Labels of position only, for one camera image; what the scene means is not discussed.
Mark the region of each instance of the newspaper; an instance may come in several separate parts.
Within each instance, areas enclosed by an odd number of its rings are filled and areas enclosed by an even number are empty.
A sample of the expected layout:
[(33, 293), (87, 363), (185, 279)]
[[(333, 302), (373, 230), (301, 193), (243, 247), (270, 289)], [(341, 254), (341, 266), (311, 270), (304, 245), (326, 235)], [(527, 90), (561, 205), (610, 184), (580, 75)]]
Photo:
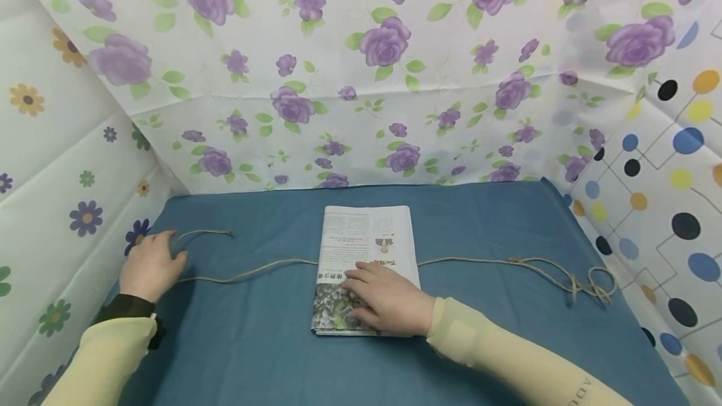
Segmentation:
[(343, 273), (359, 261), (383, 264), (420, 288), (407, 206), (326, 207), (311, 320), (317, 335), (384, 335), (351, 315), (365, 305), (342, 288)]

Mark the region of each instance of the orange daisy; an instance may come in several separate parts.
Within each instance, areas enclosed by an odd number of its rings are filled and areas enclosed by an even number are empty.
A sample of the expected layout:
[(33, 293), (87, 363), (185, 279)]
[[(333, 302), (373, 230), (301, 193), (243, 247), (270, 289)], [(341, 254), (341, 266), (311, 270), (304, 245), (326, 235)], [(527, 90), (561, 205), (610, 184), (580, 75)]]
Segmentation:
[(18, 83), (15, 88), (10, 88), (10, 103), (18, 108), (18, 111), (25, 115), (37, 116), (38, 112), (43, 112), (44, 97), (38, 96), (38, 90), (28, 87), (24, 83)]
[(65, 63), (72, 63), (75, 68), (80, 68), (86, 63), (84, 56), (61, 29), (53, 29), (53, 35), (56, 37), (56, 40), (53, 41), (53, 47), (63, 53)]

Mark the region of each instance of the beige sleeve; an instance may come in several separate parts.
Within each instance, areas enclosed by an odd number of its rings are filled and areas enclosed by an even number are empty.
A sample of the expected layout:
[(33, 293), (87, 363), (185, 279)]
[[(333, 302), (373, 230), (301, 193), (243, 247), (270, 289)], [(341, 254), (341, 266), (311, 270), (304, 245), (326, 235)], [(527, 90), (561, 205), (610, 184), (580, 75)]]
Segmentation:
[(155, 331), (155, 320), (149, 318), (119, 318), (91, 326), (43, 406), (116, 406)]
[(534, 406), (632, 406), (568, 360), (506, 331), (453, 298), (436, 298), (429, 345), (490, 373)]

